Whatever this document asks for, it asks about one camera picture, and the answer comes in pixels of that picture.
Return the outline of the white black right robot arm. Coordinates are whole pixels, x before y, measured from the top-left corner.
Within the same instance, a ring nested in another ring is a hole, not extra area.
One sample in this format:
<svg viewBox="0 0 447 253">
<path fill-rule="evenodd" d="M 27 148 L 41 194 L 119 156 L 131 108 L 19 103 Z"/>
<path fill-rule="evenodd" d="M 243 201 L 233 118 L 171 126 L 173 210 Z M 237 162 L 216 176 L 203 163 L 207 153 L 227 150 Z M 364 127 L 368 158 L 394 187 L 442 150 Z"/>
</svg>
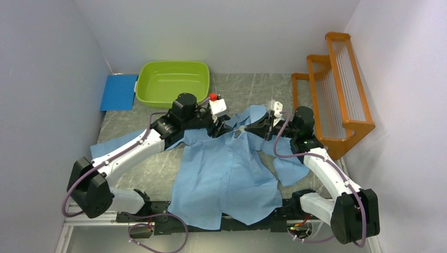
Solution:
<svg viewBox="0 0 447 253">
<path fill-rule="evenodd" d="M 290 205 L 286 206 L 292 216 L 297 219 L 315 216 L 330 226 L 338 242 L 362 248 L 367 238 L 380 233 L 377 194 L 351 180 L 330 158 L 314 134 L 314 125 L 313 110 L 300 106 L 294 114 L 268 111 L 240 130 L 266 141 L 273 140 L 276 157 L 299 160 L 329 192 L 330 199 L 311 189 L 293 193 Z"/>
</svg>

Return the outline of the orange wooden rack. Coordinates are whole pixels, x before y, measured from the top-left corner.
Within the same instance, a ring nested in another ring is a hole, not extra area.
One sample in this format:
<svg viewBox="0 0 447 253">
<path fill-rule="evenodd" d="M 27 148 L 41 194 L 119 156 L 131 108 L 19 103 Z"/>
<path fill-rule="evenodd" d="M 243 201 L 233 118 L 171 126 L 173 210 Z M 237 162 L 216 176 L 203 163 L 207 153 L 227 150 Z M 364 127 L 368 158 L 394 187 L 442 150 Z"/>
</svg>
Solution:
<svg viewBox="0 0 447 253">
<path fill-rule="evenodd" d="M 294 107 L 298 82 L 307 81 L 317 139 L 333 160 L 339 160 L 375 129 L 359 67 L 348 33 L 325 35 L 328 53 L 306 57 L 308 73 L 291 75 Z"/>
</svg>

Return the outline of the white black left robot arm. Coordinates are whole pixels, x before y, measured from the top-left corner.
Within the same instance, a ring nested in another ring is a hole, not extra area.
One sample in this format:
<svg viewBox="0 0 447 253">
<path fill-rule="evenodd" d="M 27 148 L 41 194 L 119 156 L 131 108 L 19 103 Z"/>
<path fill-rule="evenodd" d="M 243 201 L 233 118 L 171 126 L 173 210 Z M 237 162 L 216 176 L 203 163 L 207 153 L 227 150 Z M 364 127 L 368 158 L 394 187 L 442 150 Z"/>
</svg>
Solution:
<svg viewBox="0 0 447 253">
<path fill-rule="evenodd" d="M 225 124 L 230 119 L 228 112 L 220 95 L 211 94 L 199 103 L 191 93 L 179 94 L 167 113 L 150 119 L 148 127 L 123 146 L 92 161 L 82 157 L 74 163 L 66 198 L 72 198 L 81 210 L 69 213 L 64 200 L 63 215 L 85 214 L 93 219 L 111 210 L 125 212 L 137 221 L 147 220 L 152 214 L 150 197 L 138 189 L 117 189 L 114 184 L 143 160 L 178 143 L 187 130 L 204 129 L 211 138 L 231 132 Z"/>
</svg>

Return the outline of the light blue button shirt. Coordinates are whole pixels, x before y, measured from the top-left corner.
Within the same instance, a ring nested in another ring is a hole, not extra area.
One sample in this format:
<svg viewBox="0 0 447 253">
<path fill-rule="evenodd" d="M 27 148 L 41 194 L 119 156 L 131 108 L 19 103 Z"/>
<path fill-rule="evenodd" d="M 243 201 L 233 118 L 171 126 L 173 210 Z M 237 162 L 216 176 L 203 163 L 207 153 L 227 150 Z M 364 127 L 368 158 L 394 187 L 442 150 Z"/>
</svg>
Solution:
<svg viewBox="0 0 447 253">
<path fill-rule="evenodd" d="M 235 131 L 211 138 L 204 129 L 187 130 L 169 212 L 186 224 L 218 230 L 227 214 L 252 225 L 282 206 L 278 185 L 292 186 L 309 169 L 291 156 L 290 139 L 266 141 Z"/>
</svg>

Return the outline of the green plastic basin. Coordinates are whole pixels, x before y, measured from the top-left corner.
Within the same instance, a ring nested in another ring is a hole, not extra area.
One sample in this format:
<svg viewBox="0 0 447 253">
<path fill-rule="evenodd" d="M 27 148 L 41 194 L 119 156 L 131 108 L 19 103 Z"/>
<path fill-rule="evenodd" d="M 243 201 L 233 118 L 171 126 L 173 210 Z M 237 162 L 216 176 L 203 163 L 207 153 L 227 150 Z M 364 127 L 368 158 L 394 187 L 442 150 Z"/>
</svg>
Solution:
<svg viewBox="0 0 447 253">
<path fill-rule="evenodd" d="M 154 61 L 144 65 L 135 82 L 136 98 L 151 108 L 168 109 L 182 93 L 198 102 L 209 94 L 210 71 L 197 61 Z"/>
</svg>

